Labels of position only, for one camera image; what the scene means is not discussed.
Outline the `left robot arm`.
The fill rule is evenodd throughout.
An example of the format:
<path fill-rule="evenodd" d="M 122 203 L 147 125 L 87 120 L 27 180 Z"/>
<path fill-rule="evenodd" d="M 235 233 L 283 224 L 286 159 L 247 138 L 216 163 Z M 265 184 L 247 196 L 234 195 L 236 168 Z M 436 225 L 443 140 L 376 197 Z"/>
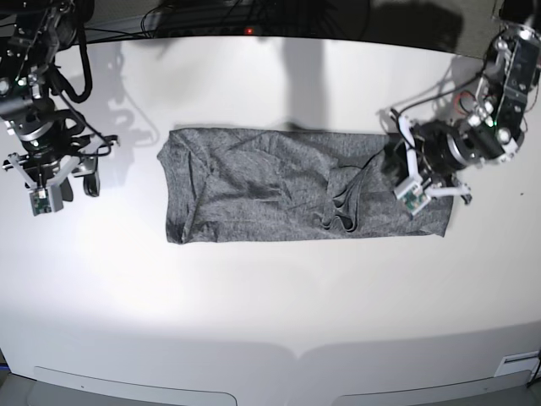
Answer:
<path fill-rule="evenodd" d="M 450 91 L 462 97 L 467 87 L 472 105 L 456 121 L 419 123 L 405 110 L 391 110 L 402 137 L 406 177 L 394 195 L 413 216 L 434 199 L 472 200 L 457 174 L 474 165 L 512 160 L 522 147 L 528 96 L 540 81 L 540 3 L 504 1 L 502 29 L 489 42 L 482 68 Z"/>

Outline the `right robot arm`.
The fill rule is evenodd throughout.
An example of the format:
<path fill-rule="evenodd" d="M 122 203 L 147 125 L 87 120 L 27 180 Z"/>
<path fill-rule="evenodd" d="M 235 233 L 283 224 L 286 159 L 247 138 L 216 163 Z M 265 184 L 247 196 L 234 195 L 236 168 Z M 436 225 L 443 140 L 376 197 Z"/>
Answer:
<path fill-rule="evenodd" d="M 1 120 L 25 152 L 2 164 L 24 180 L 36 215 L 59 211 L 73 199 L 69 177 L 82 178 L 86 195 L 101 191 L 100 158 L 112 151 L 116 135 L 105 136 L 88 123 L 76 104 L 93 89 L 85 24 L 92 1 L 3 1 L 2 19 L 11 19 L 1 40 Z M 84 76 L 77 92 L 56 63 L 59 52 L 76 45 Z"/>

